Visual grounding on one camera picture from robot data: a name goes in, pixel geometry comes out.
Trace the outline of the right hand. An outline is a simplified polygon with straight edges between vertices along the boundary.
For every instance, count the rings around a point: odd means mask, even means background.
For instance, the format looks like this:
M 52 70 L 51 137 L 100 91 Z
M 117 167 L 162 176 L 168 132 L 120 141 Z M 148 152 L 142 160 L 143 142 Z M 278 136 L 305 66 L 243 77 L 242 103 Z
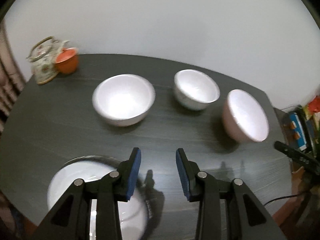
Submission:
M 291 173 L 291 193 L 293 195 L 301 195 L 309 190 L 309 183 L 306 180 L 304 167 Z

